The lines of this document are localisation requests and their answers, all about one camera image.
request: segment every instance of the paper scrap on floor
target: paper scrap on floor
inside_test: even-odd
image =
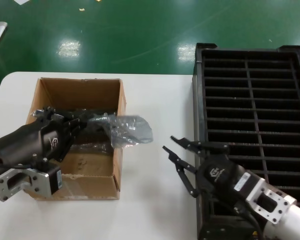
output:
[[[25,4],[26,2],[29,2],[30,0],[14,0],[17,4],[22,5]]]

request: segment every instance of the metal bracket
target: metal bracket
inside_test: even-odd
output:
[[[257,204],[257,199],[261,194],[265,194],[268,198],[277,203],[272,212],[267,211]],[[246,201],[257,214],[276,225],[280,221],[281,217],[284,216],[284,214],[290,208],[290,206],[295,204],[297,200],[288,195],[286,197],[278,195],[272,191],[266,181],[261,178],[255,185],[254,189],[250,192],[249,196],[246,198]]]
[[[9,169],[0,175],[0,201],[4,202],[21,190],[51,197],[49,175],[35,169]]]

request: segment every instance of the robotic arm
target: robotic arm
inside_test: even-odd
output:
[[[84,115],[52,107],[33,123],[0,138],[0,201],[25,189],[50,197],[62,187],[60,167],[80,130],[87,126]]]
[[[228,146],[216,142],[191,142],[171,137],[181,147],[201,158],[196,169],[163,146],[187,191],[196,198],[208,192],[218,198],[234,214],[243,217],[256,229],[258,239],[300,240],[300,208],[293,197],[281,192],[242,166],[228,159]],[[194,188],[185,170],[195,174]]]

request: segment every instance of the cardboard box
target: cardboard box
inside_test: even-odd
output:
[[[124,115],[126,98],[120,79],[40,78],[26,123],[35,118],[31,113],[43,107],[59,109],[114,109]],[[113,155],[69,152],[59,164],[62,188],[52,198],[28,192],[37,200],[119,199],[122,171],[122,149]]]

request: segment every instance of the black plastic crate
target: black plastic crate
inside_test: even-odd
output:
[[[300,46],[222,49],[198,43],[193,72],[194,140],[230,146],[229,159],[298,200]],[[196,167],[203,159],[196,158]],[[205,193],[200,240],[243,240],[252,226]]]

